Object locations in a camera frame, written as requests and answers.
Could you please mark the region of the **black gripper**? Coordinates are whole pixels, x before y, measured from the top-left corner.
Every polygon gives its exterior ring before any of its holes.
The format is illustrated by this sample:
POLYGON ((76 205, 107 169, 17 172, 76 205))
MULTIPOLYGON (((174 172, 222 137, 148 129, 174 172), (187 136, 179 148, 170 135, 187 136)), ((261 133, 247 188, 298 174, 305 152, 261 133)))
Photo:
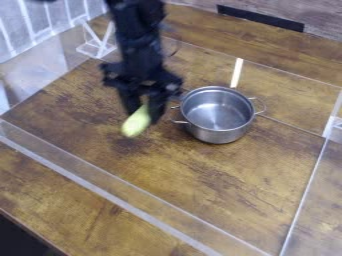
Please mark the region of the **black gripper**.
POLYGON ((118 89, 122 105, 128 115, 142 106, 140 96, 151 94, 148 98, 148 115, 151 123, 156 124, 166 112, 167 96, 180 91, 183 78, 159 65, 143 76, 128 74, 122 63, 103 63, 99 65, 103 73, 103 85, 118 89))

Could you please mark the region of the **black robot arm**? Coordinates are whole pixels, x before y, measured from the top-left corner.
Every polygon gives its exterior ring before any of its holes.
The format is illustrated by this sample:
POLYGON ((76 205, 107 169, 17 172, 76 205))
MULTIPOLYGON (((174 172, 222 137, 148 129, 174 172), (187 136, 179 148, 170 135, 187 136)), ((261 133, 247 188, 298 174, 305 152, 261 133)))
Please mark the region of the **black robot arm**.
POLYGON ((115 23, 122 61, 102 63, 103 84, 118 90, 128 115, 148 96, 147 115, 156 124, 168 100, 180 94, 183 79, 164 67, 160 23, 166 17, 162 0, 104 0, 115 23))

